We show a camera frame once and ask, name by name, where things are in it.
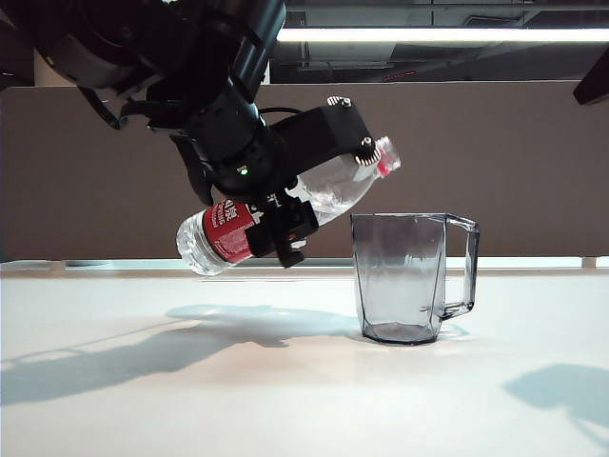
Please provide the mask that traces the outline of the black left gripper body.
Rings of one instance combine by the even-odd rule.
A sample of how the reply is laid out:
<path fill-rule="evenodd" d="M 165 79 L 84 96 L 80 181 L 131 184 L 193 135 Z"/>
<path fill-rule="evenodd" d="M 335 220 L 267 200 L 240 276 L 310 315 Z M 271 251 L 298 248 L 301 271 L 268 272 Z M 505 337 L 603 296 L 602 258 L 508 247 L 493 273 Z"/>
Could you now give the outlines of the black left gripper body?
<path fill-rule="evenodd" d="M 324 105 L 293 114 L 270 126 L 282 147 L 283 177 L 294 177 L 336 157 L 358 165 L 377 161 L 376 143 L 355 105 Z"/>

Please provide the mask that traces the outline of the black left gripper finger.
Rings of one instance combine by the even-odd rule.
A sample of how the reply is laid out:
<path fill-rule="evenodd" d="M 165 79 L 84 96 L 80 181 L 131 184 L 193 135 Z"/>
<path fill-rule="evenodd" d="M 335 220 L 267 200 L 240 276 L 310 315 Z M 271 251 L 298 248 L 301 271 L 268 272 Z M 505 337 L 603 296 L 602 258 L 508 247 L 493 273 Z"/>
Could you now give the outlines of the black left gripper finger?
<path fill-rule="evenodd" d="M 303 253 L 293 243 L 319 229 L 319 223 L 309 201 L 292 197 L 284 190 L 276 191 L 260 201 L 260 222 L 246 229 L 246 240 L 254 257 L 265 257 L 275 252 L 284 268 L 304 260 Z"/>

